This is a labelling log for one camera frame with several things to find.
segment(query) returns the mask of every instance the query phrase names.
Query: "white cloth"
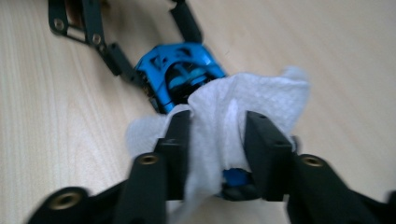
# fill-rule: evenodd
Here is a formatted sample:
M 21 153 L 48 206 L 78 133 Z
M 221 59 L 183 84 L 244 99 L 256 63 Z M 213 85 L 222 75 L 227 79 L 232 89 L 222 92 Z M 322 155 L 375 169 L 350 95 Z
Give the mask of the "white cloth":
M 241 73 L 209 82 L 190 96 L 188 105 L 176 106 L 168 116 L 132 122 L 126 140 L 128 150 L 136 157 L 154 149 L 175 113 L 191 111 L 185 200 L 169 214 L 169 223 L 178 223 L 204 199 L 219 193 L 223 170 L 242 168 L 249 171 L 243 150 L 247 111 L 267 116 L 290 138 L 308 95 L 307 76 L 297 67 L 287 67 L 279 77 Z

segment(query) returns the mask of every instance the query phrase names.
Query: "blue robot part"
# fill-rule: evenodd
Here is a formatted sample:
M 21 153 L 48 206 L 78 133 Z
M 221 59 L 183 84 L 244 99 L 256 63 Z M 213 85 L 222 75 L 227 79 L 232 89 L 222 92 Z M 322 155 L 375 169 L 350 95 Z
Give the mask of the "blue robot part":
M 216 60 L 200 43 L 160 45 L 135 67 L 145 81 L 145 90 L 157 111 L 167 114 L 175 105 L 186 104 L 196 89 L 225 77 Z

